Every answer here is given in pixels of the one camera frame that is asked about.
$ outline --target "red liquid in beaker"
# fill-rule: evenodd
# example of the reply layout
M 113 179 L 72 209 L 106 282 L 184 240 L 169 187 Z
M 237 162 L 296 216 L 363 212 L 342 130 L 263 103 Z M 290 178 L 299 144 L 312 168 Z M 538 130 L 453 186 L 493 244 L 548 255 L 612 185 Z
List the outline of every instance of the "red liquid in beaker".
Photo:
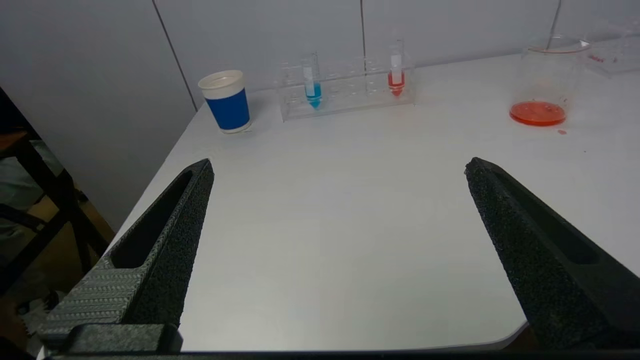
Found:
M 519 102 L 511 107 L 509 115 L 517 122 L 534 126 L 556 125 L 566 119 L 564 109 L 545 101 Z
M 387 76 L 387 80 L 389 83 L 389 88 L 391 89 L 391 94 L 394 94 L 395 96 L 400 96 L 400 94 L 402 93 L 402 90 L 404 89 L 404 71 L 402 71 L 402 79 L 399 83 L 394 84 L 394 77 L 393 77 L 393 74 L 391 74 L 391 71 Z

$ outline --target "centrifuge tube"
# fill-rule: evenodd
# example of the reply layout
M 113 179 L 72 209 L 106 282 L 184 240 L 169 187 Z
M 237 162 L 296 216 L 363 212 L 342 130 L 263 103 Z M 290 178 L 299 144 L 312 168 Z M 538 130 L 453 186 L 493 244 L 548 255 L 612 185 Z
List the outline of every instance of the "centrifuge tube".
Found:
M 320 88 L 320 69 L 318 67 L 317 52 L 310 53 L 302 58 L 302 74 L 305 78 L 307 101 L 314 109 L 318 109 L 320 102 L 322 102 L 322 89 Z
M 390 50 L 391 70 L 388 74 L 389 89 L 391 89 L 391 94 L 400 96 L 404 89 L 404 41 L 402 39 L 396 40 L 396 42 L 390 46 Z

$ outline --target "beaker rim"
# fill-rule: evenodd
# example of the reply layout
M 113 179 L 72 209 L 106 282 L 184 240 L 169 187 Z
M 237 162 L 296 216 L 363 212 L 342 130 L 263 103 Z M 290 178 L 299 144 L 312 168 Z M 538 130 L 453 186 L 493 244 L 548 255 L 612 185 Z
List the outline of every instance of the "beaker rim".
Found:
M 547 43 L 546 46 L 529 46 L 527 50 L 543 54 L 575 54 L 591 48 L 591 43 L 586 40 L 572 38 L 562 34 L 551 35 L 545 39 L 545 42 Z M 552 48 L 551 45 L 553 42 L 562 45 Z

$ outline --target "test tube rack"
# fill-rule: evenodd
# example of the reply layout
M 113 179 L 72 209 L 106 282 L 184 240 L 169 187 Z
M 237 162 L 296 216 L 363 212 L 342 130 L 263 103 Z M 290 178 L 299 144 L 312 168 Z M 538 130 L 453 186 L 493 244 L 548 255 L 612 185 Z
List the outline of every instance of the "test tube rack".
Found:
M 599 19 L 592 32 L 606 37 L 589 39 L 586 65 L 591 70 L 611 78 L 640 69 L 640 17 L 626 16 L 616 22 Z
M 302 66 L 282 64 L 277 90 L 283 121 L 415 102 L 414 66 L 406 54 L 402 64 L 404 87 L 400 93 L 397 88 L 390 88 L 390 56 L 323 63 L 319 54 L 319 68 L 323 98 L 315 109 L 307 101 Z

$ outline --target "paper cup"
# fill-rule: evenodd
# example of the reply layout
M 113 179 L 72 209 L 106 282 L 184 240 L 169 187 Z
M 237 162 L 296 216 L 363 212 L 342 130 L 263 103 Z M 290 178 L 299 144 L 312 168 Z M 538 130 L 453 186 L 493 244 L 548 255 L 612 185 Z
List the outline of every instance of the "paper cup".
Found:
M 240 132 L 251 125 L 249 106 L 244 91 L 244 77 L 240 70 L 216 72 L 198 82 L 220 131 Z

